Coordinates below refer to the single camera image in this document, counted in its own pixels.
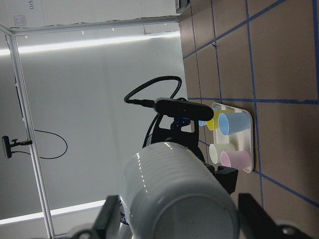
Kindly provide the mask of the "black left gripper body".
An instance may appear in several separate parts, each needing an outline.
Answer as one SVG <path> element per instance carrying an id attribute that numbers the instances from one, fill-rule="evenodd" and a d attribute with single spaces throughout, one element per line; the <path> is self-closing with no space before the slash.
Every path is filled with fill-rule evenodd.
<path id="1" fill-rule="evenodd" d="M 160 123 L 163 116 L 155 116 L 148 129 L 148 144 L 157 142 L 173 142 L 185 146 L 189 149 L 215 177 L 228 194 L 235 192 L 237 184 L 237 170 L 231 167 L 219 166 L 215 169 L 213 165 L 207 163 L 203 153 L 198 146 L 199 126 L 193 132 L 183 131 L 184 126 L 190 125 L 188 118 L 175 117 L 170 128 L 161 128 Z"/>

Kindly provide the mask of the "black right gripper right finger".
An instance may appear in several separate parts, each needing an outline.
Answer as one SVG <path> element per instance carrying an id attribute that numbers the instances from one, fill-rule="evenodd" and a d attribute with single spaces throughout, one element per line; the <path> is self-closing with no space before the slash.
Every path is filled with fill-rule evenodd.
<path id="1" fill-rule="evenodd" d="M 276 224 L 249 193 L 238 195 L 241 230 L 247 239 L 309 239 L 297 227 Z"/>

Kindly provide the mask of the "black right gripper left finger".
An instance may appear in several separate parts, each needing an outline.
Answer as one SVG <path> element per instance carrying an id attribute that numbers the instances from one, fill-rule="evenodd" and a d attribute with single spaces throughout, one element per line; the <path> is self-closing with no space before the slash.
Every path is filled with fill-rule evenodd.
<path id="1" fill-rule="evenodd" d="M 120 228 L 118 195 L 108 196 L 92 226 L 81 226 L 67 234 L 67 239 L 116 239 Z"/>

